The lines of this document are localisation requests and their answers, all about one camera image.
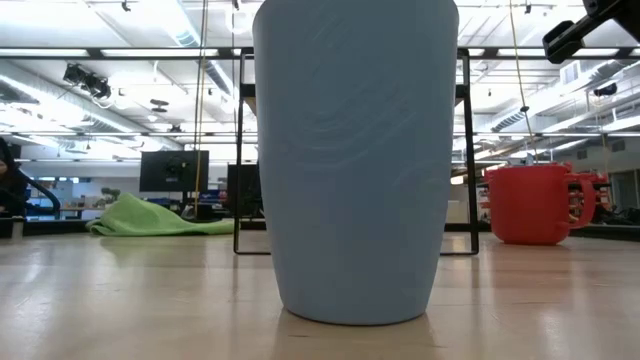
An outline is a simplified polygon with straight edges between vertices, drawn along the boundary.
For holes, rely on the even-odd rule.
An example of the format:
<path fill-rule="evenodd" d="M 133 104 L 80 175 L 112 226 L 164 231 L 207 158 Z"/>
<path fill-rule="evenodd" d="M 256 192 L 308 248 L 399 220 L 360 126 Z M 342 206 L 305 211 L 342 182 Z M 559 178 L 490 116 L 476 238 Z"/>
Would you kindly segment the beige cabinet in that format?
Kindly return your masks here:
<path fill-rule="evenodd" d="M 447 224 L 468 224 L 469 205 L 467 201 L 449 200 L 446 212 Z"/>

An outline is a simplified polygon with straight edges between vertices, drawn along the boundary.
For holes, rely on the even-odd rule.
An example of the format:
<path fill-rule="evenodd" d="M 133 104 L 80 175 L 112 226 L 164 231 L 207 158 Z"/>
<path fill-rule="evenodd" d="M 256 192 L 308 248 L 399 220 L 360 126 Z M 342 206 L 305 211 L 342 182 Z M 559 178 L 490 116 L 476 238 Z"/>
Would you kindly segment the black metal shelf, wooden board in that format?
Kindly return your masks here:
<path fill-rule="evenodd" d="M 245 62 L 247 60 L 255 59 L 255 51 L 253 47 L 243 47 L 233 49 L 232 54 L 234 59 L 239 61 L 239 97 L 237 103 L 237 129 L 236 129 L 236 160 L 231 164 L 231 167 L 235 170 L 235 181 L 232 182 L 232 188 L 235 190 L 232 204 L 233 207 L 233 220 L 234 220 L 234 234 L 233 234 L 233 251 L 236 255 L 252 255 L 252 256 L 266 256 L 270 255 L 269 250 L 242 250 L 241 249 L 241 235 L 243 232 L 249 232 L 250 234 L 265 235 L 267 226 L 265 220 L 250 220 L 244 219 L 242 215 L 243 210 L 243 192 L 242 186 L 242 145 L 244 143 L 244 110 L 243 104 L 248 100 L 256 99 L 256 85 L 246 83 L 244 81 L 245 74 Z M 464 137 L 465 150 L 463 151 L 463 158 L 465 168 L 467 170 L 468 180 L 468 215 L 469 219 L 466 223 L 447 223 L 445 225 L 445 232 L 466 232 L 470 235 L 470 249 L 462 251 L 448 251 L 441 252 L 441 256 L 446 257 L 462 257 L 462 256 L 474 256 L 479 254 L 480 242 L 479 242 L 479 221 L 478 221 L 478 198 L 477 198 L 477 157 L 474 151 L 473 137 L 475 135 L 473 130 L 472 119 L 472 103 L 471 103 L 471 54 L 467 48 L 459 48 L 457 50 L 457 60 L 462 65 L 462 82 L 455 85 L 456 97 L 455 104 L 462 103 L 464 105 L 464 131 L 461 136 Z"/>

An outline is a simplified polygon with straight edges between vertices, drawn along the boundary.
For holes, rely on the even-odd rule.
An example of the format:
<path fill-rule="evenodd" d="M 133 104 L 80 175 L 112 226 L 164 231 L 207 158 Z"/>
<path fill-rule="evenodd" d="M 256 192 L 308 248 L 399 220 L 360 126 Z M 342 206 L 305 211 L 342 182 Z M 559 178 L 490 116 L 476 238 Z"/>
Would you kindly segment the black ceiling spotlight cluster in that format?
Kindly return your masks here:
<path fill-rule="evenodd" d="M 74 87 L 79 87 L 94 99 L 108 99 L 111 96 L 111 87 L 108 79 L 89 72 L 79 64 L 68 64 L 63 80 Z"/>

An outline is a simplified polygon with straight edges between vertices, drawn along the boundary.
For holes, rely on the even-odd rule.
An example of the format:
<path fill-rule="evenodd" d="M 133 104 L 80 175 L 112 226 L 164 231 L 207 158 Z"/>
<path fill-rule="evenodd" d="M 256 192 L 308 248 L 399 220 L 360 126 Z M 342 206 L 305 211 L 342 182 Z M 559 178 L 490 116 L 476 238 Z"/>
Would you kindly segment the black table edge rail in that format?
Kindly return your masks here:
<path fill-rule="evenodd" d="M 75 233 L 87 233 L 89 230 L 87 229 L 86 224 L 88 221 L 85 220 L 45 220 L 45 221 L 26 221 L 23 225 L 23 235 L 24 236 L 38 236 L 38 235 L 62 235 L 62 234 L 75 234 Z M 268 227 L 268 223 L 265 225 L 260 225 L 257 221 L 254 222 L 241 222 L 241 231 L 270 231 Z M 225 234 L 233 234 L 234 231 L 234 220 L 231 219 L 230 222 L 227 222 L 227 225 L 223 224 L 223 227 L 230 228 L 230 232 L 226 232 Z M 324 230 L 321 230 L 320 227 L 312 227 L 309 230 L 310 234 L 320 234 L 321 232 L 325 235 L 354 235 L 358 234 L 358 232 L 354 232 L 353 230 L 339 229 L 337 226 L 329 224 L 323 227 Z M 477 234 L 481 233 L 491 233 L 492 227 L 488 223 L 479 222 L 476 224 L 475 230 Z M 13 221 L 11 218 L 0 219 L 0 239 L 11 238 L 13 232 Z M 363 234 L 373 234 L 373 230 L 360 230 L 360 233 Z M 456 232 L 456 233 L 466 233 L 471 234 L 472 228 L 470 224 L 464 223 L 454 223 L 454 224 L 446 224 L 444 226 L 444 232 Z M 191 229 L 191 230 L 162 230 L 158 234 L 160 235 L 104 235 L 104 236 L 170 236 L 176 234 L 186 234 L 186 235 L 208 235 L 204 230 L 200 229 Z M 640 243 L 640 226 L 631 226 L 631 225 L 589 225 L 579 229 L 570 230 L 569 236 L 572 237 L 584 237 L 584 238 L 600 238 L 606 240 L 620 240 L 620 241 L 631 241 Z"/>

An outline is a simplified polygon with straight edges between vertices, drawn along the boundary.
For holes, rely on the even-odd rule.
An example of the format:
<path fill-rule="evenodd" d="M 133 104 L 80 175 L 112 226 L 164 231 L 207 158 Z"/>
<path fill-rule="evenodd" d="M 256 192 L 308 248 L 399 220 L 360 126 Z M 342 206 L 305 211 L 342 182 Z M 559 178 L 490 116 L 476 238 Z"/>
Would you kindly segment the green cloth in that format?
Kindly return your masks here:
<path fill-rule="evenodd" d="M 124 193 L 86 228 L 107 237 L 229 235 L 234 233 L 234 221 L 189 222 L 167 208 Z"/>

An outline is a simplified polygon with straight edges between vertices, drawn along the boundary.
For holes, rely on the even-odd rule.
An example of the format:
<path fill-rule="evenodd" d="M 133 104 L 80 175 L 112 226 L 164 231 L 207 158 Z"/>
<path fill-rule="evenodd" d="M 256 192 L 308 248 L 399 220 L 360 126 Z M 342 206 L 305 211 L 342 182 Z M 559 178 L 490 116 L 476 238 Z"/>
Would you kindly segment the small potted plant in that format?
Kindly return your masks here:
<path fill-rule="evenodd" d="M 102 197 L 97 202 L 97 205 L 99 207 L 107 207 L 108 205 L 113 204 L 119 199 L 121 190 L 117 188 L 103 187 L 101 189 L 101 194 L 102 194 Z"/>

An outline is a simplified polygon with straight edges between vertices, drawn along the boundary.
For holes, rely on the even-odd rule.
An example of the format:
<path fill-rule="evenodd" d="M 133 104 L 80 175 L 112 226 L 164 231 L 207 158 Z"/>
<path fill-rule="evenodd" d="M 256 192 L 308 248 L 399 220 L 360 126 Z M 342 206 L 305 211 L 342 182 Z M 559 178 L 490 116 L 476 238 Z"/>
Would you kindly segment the tall light blue cup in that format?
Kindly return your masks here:
<path fill-rule="evenodd" d="M 421 316 L 450 195 L 455 0 L 264 0 L 258 163 L 284 307 L 324 323 Z"/>

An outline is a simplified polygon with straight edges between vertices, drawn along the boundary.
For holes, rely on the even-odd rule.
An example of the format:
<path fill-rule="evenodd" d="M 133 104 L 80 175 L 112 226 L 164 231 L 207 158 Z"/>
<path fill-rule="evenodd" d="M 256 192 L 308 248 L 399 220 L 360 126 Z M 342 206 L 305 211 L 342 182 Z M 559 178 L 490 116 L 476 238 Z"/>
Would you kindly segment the person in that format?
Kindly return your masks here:
<path fill-rule="evenodd" d="M 0 137 L 0 217 L 23 217 L 27 182 L 6 141 Z"/>

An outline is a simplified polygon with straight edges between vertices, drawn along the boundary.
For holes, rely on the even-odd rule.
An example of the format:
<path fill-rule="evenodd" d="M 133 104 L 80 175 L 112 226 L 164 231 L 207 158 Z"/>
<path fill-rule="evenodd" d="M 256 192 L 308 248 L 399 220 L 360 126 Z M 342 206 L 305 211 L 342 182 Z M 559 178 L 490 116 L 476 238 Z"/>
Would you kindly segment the black overhead frame bar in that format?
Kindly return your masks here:
<path fill-rule="evenodd" d="M 472 60 L 544 60 L 543 48 L 523 47 L 518 50 L 505 47 L 461 47 L 458 57 L 468 57 Z M 219 47 L 219 48 L 69 48 L 69 47 L 4 47 L 0 48 L 0 59 L 25 60 L 95 60 L 95 61 L 142 61 L 142 60 L 197 60 L 200 57 L 214 60 L 239 60 L 254 55 L 253 47 Z M 571 60 L 640 60 L 640 47 L 603 48 L 591 47 L 578 50 L 570 56 Z"/>

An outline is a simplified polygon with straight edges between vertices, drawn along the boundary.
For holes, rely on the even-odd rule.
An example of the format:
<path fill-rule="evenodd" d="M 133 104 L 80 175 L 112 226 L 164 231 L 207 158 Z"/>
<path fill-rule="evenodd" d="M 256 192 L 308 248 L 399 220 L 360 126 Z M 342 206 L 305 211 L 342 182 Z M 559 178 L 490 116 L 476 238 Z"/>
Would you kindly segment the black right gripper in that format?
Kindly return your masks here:
<path fill-rule="evenodd" d="M 584 47 L 584 37 L 608 20 L 623 29 L 640 29 L 640 0 L 582 0 L 587 16 L 562 21 L 542 38 L 546 59 L 560 64 Z"/>

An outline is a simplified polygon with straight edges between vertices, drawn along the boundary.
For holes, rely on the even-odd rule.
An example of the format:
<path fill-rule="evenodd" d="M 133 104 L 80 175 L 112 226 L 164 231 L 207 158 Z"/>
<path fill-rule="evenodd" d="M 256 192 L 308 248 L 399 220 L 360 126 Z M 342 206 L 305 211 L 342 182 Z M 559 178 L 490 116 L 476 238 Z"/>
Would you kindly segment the red mug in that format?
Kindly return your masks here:
<path fill-rule="evenodd" d="M 557 245 L 588 225 L 596 190 L 587 174 L 561 164 L 502 167 L 487 173 L 491 230 L 511 245 Z"/>

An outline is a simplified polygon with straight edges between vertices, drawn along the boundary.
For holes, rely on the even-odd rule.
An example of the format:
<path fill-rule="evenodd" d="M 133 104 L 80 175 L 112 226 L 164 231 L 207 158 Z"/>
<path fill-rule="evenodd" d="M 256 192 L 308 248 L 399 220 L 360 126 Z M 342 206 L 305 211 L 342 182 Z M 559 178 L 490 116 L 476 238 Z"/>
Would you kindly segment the black computer monitor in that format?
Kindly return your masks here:
<path fill-rule="evenodd" d="M 263 202 L 257 164 L 230 164 L 227 167 L 227 208 L 232 215 L 240 206 L 239 217 L 262 217 Z"/>
<path fill-rule="evenodd" d="M 143 152 L 140 192 L 195 192 L 208 188 L 208 151 Z"/>

